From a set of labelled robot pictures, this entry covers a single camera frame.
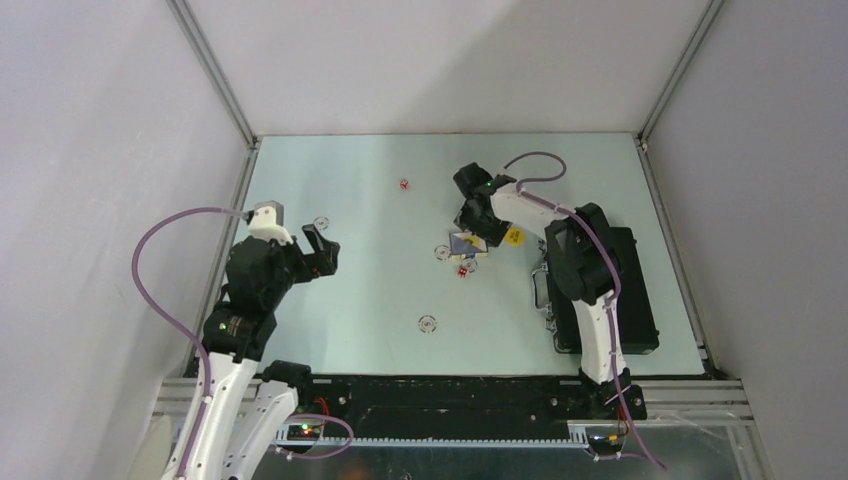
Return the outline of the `blue playing card deck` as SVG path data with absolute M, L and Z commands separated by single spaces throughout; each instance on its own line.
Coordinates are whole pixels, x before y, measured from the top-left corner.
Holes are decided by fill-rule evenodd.
M 461 261 L 468 258 L 485 257 L 489 248 L 487 242 L 471 232 L 453 232 L 448 236 L 449 257 Z

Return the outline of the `yellow big blind button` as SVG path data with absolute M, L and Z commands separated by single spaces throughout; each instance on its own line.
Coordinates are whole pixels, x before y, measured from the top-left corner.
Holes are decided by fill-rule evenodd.
M 510 246 L 521 246 L 526 241 L 525 232 L 517 227 L 511 227 L 505 234 L 504 241 Z

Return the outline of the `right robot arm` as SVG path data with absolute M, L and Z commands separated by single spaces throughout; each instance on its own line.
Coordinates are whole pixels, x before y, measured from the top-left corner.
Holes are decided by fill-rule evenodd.
M 336 274 L 304 303 L 322 373 L 574 375 L 596 418 L 633 394 L 620 347 L 617 239 L 602 208 L 542 197 L 543 177 L 460 167 L 370 205 L 335 189 Z

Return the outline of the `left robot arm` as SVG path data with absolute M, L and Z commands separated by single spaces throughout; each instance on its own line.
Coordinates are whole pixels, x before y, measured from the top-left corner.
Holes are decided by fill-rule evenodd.
M 283 422 L 308 414 L 316 403 L 316 390 L 306 382 L 310 368 L 275 361 L 261 372 L 246 417 L 238 417 L 276 328 L 277 307 L 294 285 L 334 275 L 340 246 L 305 225 L 312 250 L 303 252 L 276 201 L 238 216 L 248 235 L 230 248 L 226 282 L 204 323 L 198 382 L 165 479 L 251 478 Z

